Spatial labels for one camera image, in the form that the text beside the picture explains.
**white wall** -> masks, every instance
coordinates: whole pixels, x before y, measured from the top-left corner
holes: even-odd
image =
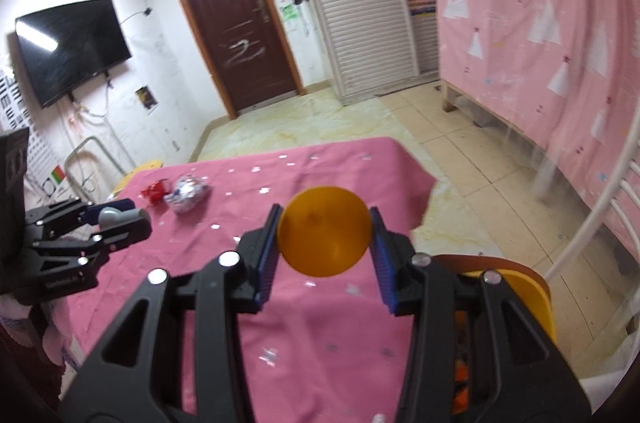
[[[274,1],[278,8],[292,2],[291,0]],[[157,12],[168,45],[178,58],[178,64],[194,91],[194,99],[202,114],[210,120],[226,116],[222,99],[213,85],[180,0],[149,0],[149,3]],[[302,4],[300,12],[305,18],[306,29],[302,20],[287,22],[284,27],[302,83],[308,86],[329,79],[330,73],[327,73],[329,65],[325,63],[320,35],[309,4]]]
[[[8,52],[7,36],[15,29],[16,17],[75,1],[78,0],[0,0],[0,55]],[[114,3],[121,20],[146,7],[145,0],[114,0]],[[165,164],[186,162],[210,118],[206,118],[195,103],[180,64],[163,35],[159,17],[156,14],[149,17],[138,15],[128,20],[123,30],[133,57],[111,71],[114,86],[110,91],[111,123],[136,163],[155,158],[162,159]],[[32,95],[30,89],[25,86],[20,73],[17,76],[23,93],[29,98]],[[134,94],[136,89],[145,85],[150,87],[159,102],[150,114]],[[82,85],[74,95],[91,110],[97,113],[104,111],[105,84],[100,77]],[[66,126],[74,145],[88,135],[97,134],[113,150],[116,158],[127,169],[130,167],[106,127],[99,122],[97,126],[91,126],[75,118],[68,99],[63,98],[57,106],[46,110],[41,110],[33,98],[28,103],[31,116],[61,162],[73,148],[63,127]],[[97,163],[85,164],[84,170],[101,174],[97,183],[98,194],[104,198],[119,176],[103,163],[100,153],[96,152],[96,158]]]

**black television screen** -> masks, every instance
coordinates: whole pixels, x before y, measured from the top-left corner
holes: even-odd
[[[44,108],[131,58],[111,0],[30,13],[16,19],[15,32],[31,87]]]

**fluorescent tube light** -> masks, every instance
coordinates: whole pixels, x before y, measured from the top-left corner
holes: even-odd
[[[56,49],[58,49],[57,41],[52,39],[49,35],[45,35],[43,32],[32,28],[22,21],[18,21],[15,23],[15,32],[22,38],[27,39],[29,42],[33,42],[36,46],[46,51],[55,51]]]

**marble floor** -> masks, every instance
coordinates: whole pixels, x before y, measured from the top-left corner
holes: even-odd
[[[418,251],[503,255],[543,273],[588,210],[563,185],[545,202],[536,200],[529,190],[530,154],[495,129],[474,126],[459,110],[445,113],[435,85],[347,107],[329,89],[291,98],[215,129],[199,159],[391,136],[438,180],[422,226],[412,234]],[[559,346],[582,377],[596,372],[626,336],[620,313],[638,275],[619,272],[614,245],[598,234],[550,285]]]

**wooden door frame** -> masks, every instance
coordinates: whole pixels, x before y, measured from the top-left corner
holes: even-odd
[[[296,86],[296,91],[299,96],[306,95],[306,89],[302,85],[302,79],[300,78],[300,73],[298,71],[298,66],[296,65],[296,61],[293,58],[293,53],[291,52],[291,48],[289,46],[289,41],[287,40],[287,35],[282,26],[282,20],[280,19],[280,14],[278,13],[278,9],[276,8],[276,4],[274,0],[266,0],[267,6],[269,8],[269,12],[273,17],[274,26],[276,28],[276,32],[278,33],[278,40],[280,41],[280,45],[282,45],[282,49],[285,54],[285,58],[287,59],[287,66],[289,66],[289,70],[291,71],[291,76]],[[204,41],[204,35],[200,31],[198,27],[198,23],[196,21],[196,16],[191,7],[189,0],[180,0],[180,4],[182,5],[182,9],[184,10],[184,15],[187,17],[187,22],[193,32],[193,35],[196,39],[196,44],[198,45],[198,49],[200,50],[200,54],[207,65],[207,69],[209,70],[211,79],[213,80],[218,93],[220,93],[220,97],[222,98],[222,102],[225,105],[226,113],[229,116],[229,119],[235,120],[238,117],[238,111],[233,107],[233,103],[231,101],[231,96],[229,95],[228,89],[226,88],[225,82],[220,77],[220,73],[217,70],[216,64],[213,60],[212,55],[207,50],[207,44]]]

